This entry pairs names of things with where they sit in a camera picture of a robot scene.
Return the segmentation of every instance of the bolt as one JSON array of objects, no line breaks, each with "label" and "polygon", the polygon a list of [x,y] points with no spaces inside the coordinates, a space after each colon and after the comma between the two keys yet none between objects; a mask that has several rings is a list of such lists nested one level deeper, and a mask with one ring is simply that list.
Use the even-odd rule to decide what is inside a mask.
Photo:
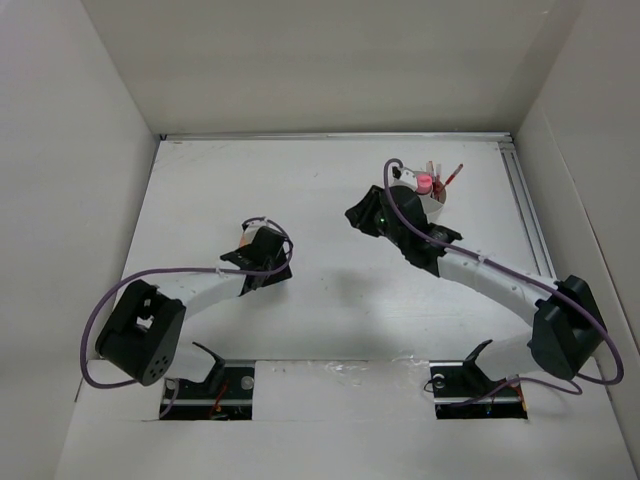
[{"label": "bolt", "polygon": [[253,377],[250,377],[248,375],[246,377],[242,377],[242,379],[240,380],[240,386],[243,390],[251,390],[254,383],[255,380],[253,379]]},{"label": "bolt", "polygon": [[433,384],[433,388],[437,388],[438,390],[444,388],[444,375],[442,375],[441,373],[436,373],[433,377],[431,377],[431,383]]}]

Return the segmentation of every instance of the white table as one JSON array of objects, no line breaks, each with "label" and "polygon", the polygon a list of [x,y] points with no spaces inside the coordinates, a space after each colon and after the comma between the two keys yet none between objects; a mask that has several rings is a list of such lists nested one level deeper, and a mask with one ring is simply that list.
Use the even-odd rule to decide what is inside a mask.
[{"label": "white table", "polygon": [[[584,385],[583,397],[565,398],[525,385],[529,421],[436,420],[421,392],[421,359],[463,358],[487,338],[527,327],[475,292],[411,267],[388,241],[344,218],[381,183],[388,158],[408,166],[433,160],[445,174],[464,163],[438,223],[516,266],[546,268],[499,140],[163,142],[125,274],[211,265],[255,215],[277,220],[296,243],[293,279],[217,305],[183,330],[223,357],[265,360],[254,420],[142,422],[157,415],[159,385],[83,386],[57,478],[635,478],[602,387]],[[345,363],[355,360],[368,362]],[[102,361],[91,368],[105,381],[121,375]],[[586,370],[597,374],[593,362]]]}]

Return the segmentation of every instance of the pen holder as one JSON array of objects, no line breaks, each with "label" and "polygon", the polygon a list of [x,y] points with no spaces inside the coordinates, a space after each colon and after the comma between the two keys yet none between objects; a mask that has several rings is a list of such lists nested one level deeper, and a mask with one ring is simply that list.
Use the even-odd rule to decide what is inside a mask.
[{"label": "pen holder", "polygon": [[440,212],[444,208],[444,204],[447,201],[447,189],[443,188],[438,195],[438,200],[431,198],[429,195],[420,195],[420,202],[422,203],[422,209],[427,215],[429,222],[435,222],[440,216]]}]

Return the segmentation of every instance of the wall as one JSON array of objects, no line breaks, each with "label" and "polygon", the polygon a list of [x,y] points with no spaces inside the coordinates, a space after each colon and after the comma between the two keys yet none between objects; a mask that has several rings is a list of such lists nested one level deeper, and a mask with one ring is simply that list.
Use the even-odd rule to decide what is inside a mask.
[{"label": "wall", "polygon": [[[595,289],[627,366],[610,389],[640,465],[640,3],[590,0],[516,136],[556,270]],[[604,370],[612,371],[607,353]]]},{"label": "wall", "polygon": [[53,478],[154,148],[79,0],[0,0],[2,478]]},{"label": "wall", "polygon": [[83,0],[152,131],[512,130],[583,0]]}]

